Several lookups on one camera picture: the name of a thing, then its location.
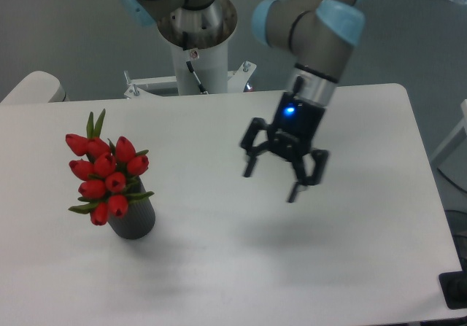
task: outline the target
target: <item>red tulip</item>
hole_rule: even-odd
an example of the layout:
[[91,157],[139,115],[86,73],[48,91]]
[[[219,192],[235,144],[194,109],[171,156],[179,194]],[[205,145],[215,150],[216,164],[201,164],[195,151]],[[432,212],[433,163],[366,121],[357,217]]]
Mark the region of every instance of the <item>red tulip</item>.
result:
[[113,195],[109,198],[107,207],[116,217],[123,217],[128,211],[128,200],[124,195]]
[[134,159],[132,159],[130,162],[128,162],[128,165],[126,166],[126,170],[131,175],[139,176],[147,170],[148,166],[149,166],[149,160],[147,159],[146,155],[137,156]]
[[110,146],[100,140],[100,138],[92,138],[88,142],[88,153],[94,158],[98,158],[102,154],[110,152]]
[[69,166],[73,174],[84,181],[89,180],[89,174],[94,173],[93,164],[86,160],[73,160],[69,163]]
[[107,189],[102,180],[88,180],[81,184],[78,191],[83,197],[93,200],[103,197]]
[[126,178],[122,173],[116,171],[105,179],[105,186],[112,193],[120,193],[126,186]]
[[120,161],[127,163],[136,155],[136,150],[133,144],[124,136],[118,138],[115,146],[115,157]]
[[97,175],[106,178],[115,171],[115,168],[117,167],[116,162],[117,161],[114,156],[109,152],[105,152],[97,158],[96,162],[94,162],[94,171]]
[[101,202],[96,209],[90,213],[90,221],[94,225],[105,225],[107,219],[109,218],[109,211],[107,209],[107,204]]
[[66,134],[65,141],[76,156],[83,156],[88,151],[88,140],[77,134]]

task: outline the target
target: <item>blue led light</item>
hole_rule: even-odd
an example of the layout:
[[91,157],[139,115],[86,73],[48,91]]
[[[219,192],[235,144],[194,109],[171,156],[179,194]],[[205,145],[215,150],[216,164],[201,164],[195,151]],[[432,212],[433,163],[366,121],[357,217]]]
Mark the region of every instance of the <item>blue led light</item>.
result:
[[291,116],[295,113],[295,107],[293,106],[289,106],[289,107],[285,107],[284,109],[284,115],[286,116]]

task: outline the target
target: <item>gray floor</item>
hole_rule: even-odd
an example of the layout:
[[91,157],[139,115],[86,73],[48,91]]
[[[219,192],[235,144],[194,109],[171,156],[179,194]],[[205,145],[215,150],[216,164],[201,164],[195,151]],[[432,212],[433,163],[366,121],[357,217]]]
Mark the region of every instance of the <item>gray floor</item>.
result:
[[[255,42],[250,17],[260,0],[231,0],[239,27],[229,69],[258,64],[256,90],[280,89],[293,57]],[[365,0],[367,26],[342,85],[396,82],[409,92],[427,153],[461,118],[467,98],[467,6],[446,0]],[[123,70],[133,78],[172,75],[169,49],[140,28],[117,0],[0,0],[0,100],[28,73],[47,71],[72,100],[121,98]],[[466,145],[443,169],[467,188]],[[446,209],[466,198],[435,174]]]

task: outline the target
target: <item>white table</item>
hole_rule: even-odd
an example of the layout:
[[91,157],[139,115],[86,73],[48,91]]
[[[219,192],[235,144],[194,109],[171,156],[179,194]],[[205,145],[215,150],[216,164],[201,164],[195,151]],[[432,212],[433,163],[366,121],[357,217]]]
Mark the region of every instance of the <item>white table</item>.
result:
[[[323,183],[285,202],[288,163],[242,177],[251,117],[280,92],[0,107],[3,325],[374,325],[465,316],[459,271],[406,91],[339,88],[315,144]],[[66,133],[107,109],[103,137],[150,149],[157,222],[139,241],[67,211]]]

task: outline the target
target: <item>tulip bouquet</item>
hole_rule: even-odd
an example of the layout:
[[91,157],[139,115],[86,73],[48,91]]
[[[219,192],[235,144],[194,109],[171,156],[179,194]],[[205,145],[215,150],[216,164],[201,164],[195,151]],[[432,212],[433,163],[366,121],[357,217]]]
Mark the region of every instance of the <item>tulip bouquet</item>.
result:
[[109,221],[115,230],[113,224],[116,221],[112,221],[112,218],[130,217],[129,212],[135,203],[146,201],[154,212],[147,200],[154,193],[144,191],[139,178],[149,166],[146,156],[148,150],[136,152],[133,144],[124,136],[118,139],[116,145],[110,139],[108,144],[104,142],[100,139],[104,117],[105,109],[94,124],[93,113],[89,114],[86,137],[66,135],[65,141],[73,153],[80,157],[86,155],[88,158],[69,163],[73,174],[83,181],[78,189],[81,194],[78,201],[85,202],[80,206],[72,206],[69,210],[89,214],[94,225],[105,225]]

